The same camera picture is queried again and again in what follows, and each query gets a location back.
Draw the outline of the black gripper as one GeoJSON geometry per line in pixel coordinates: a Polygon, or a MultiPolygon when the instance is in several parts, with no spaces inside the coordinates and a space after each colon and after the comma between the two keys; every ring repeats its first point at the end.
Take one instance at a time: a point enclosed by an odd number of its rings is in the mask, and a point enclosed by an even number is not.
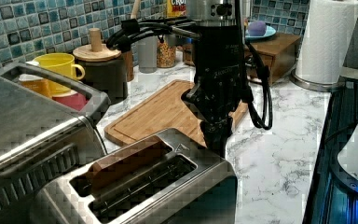
{"type": "Polygon", "coordinates": [[[232,135],[234,112],[246,89],[245,71],[238,69],[196,70],[194,86],[181,95],[181,100],[202,122],[206,147],[222,158],[226,156],[226,144],[232,135]]]}

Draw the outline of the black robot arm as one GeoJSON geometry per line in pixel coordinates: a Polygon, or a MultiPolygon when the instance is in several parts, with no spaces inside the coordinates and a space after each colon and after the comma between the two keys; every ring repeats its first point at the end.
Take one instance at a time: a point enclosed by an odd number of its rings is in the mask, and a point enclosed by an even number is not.
{"type": "Polygon", "coordinates": [[[192,49],[194,87],[182,100],[201,120],[206,147],[223,157],[232,135],[229,114],[253,100],[243,65],[240,0],[188,0],[186,15],[200,37],[192,49]]]}

